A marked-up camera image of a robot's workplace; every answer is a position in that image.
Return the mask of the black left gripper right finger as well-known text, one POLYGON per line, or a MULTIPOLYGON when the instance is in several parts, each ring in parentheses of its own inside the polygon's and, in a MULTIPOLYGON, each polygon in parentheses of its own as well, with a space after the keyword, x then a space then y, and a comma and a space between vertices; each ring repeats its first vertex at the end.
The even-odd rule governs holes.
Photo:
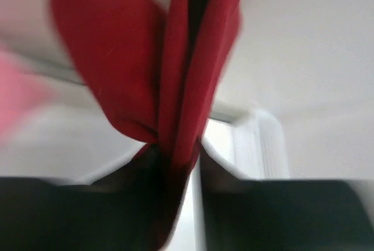
POLYGON ((254 180, 200 153, 207 250, 372 250, 373 194, 360 180, 254 180))

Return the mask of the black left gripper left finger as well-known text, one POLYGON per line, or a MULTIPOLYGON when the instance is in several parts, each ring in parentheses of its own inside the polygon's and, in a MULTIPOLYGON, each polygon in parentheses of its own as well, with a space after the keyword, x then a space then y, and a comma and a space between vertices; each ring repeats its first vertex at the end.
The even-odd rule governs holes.
POLYGON ((149 145, 90 185, 1 178, 2 250, 158 250, 173 220, 164 212, 161 150, 149 145))

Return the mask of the light pink t shirt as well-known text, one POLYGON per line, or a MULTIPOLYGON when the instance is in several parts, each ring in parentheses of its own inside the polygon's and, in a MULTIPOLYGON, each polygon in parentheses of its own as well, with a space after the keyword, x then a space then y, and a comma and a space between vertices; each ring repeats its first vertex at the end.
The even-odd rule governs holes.
POLYGON ((51 87, 24 60, 1 48, 1 139, 53 97, 51 87))

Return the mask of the dark red t shirt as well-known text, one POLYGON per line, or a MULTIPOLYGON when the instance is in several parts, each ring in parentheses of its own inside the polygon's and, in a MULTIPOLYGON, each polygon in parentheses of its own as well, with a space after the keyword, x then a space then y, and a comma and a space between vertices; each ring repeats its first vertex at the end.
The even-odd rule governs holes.
POLYGON ((50 0, 74 67, 120 133, 144 143, 121 171, 140 193, 138 250, 174 228, 220 74, 240 26, 240 0, 50 0))

